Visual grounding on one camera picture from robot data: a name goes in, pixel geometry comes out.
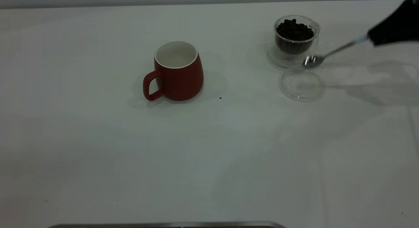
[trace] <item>table surface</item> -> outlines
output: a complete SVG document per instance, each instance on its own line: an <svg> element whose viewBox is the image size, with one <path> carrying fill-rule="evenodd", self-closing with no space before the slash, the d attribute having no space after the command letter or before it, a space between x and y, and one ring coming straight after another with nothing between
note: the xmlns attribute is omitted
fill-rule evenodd
<svg viewBox="0 0 419 228"><path fill-rule="evenodd" d="M0 10L0 223L419 227L419 45L336 55L308 104L267 55L281 16L317 21L322 52L400 2ZM146 101L171 39L198 48L203 90Z"/></svg>

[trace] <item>metal spoon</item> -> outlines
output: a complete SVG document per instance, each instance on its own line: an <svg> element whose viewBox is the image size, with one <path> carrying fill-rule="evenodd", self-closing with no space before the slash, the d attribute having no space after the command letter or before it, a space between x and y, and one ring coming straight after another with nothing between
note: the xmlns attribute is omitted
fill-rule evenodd
<svg viewBox="0 0 419 228"><path fill-rule="evenodd" d="M337 48L337 49L335 49L335 50L327 53L326 55L310 55L310 56L307 56L302 61L302 64L301 65L304 68L314 68L314 67L317 67L317 66L319 66L324 61L325 58L329 57L330 55L334 55L335 53L340 52L342 50L345 50L345 49L347 49L349 47L352 47L354 45L361 44L364 41L367 41L368 39L369 39L368 35L363 35L363 36L361 36L361 37L359 37L359 38L357 38L355 40L352 40L351 42L345 44L344 46L341 46L341 47L339 47L339 48Z"/></svg>

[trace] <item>clear glass jar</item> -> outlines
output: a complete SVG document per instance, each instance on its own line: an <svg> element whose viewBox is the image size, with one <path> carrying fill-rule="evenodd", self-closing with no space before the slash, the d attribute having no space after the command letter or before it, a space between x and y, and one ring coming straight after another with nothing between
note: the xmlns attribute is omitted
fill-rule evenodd
<svg viewBox="0 0 419 228"><path fill-rule="evenodd" d="M289 40L287 38L282 37L277 32L277 27L283 23L285 20L293 20L295 19L297 21L297 24L304 24L308 28L311 28L314 35L308 40ZM275 22L274 25L274 33L275 33L275 43L277 47L284 53L290 54L290 55L298 55L303 52L306 52L310 46L313 44L313 41L317 39L320 32L320 25L316 23L315 21L311 20L308 17L299 16L299 15L288 15L284 16L280 19L278 19L277 22Z"/></svg>

